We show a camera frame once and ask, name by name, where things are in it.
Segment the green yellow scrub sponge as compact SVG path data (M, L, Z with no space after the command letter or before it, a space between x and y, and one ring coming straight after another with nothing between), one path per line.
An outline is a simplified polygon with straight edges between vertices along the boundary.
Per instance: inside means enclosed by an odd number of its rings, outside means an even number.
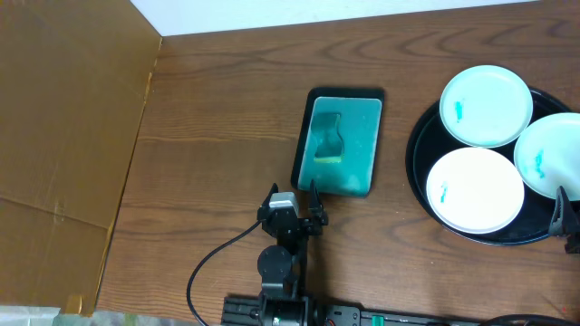
M338 163L343 159L344 144L339 133L341 115L321 113L314 116L311 131L316 143L314 160L320 163Z

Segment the pale green plate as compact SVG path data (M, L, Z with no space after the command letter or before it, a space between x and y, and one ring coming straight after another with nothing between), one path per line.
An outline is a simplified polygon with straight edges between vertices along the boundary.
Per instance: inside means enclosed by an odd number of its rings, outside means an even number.
M495 65L474 66L455 75L439 104L442 125L454 139L487 149L517 139L533 110L527 84L511 70Z
M551 114L530 124L517 139L514 164L539 195L555 199L563 187L570 201L578 201L579 114Z

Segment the white plate front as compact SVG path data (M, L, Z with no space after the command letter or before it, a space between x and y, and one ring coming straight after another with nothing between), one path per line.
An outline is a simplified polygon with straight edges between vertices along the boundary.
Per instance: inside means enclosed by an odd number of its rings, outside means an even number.
M515 220L525 199L516 167L491 149L462 148L440 158L426 181L435 215L457 231L483 235Z

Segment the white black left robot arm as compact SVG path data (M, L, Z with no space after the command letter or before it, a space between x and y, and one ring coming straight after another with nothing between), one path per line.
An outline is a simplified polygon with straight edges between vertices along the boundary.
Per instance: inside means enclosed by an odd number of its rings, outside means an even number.
M301 218L295 194L280 192L277 185L272 185L257 210L257 222L276 240L257 259L261 276L258 319L263 325L325 324L324 308L306 292L308 241L328 225L314 182L309 186L308 213Z

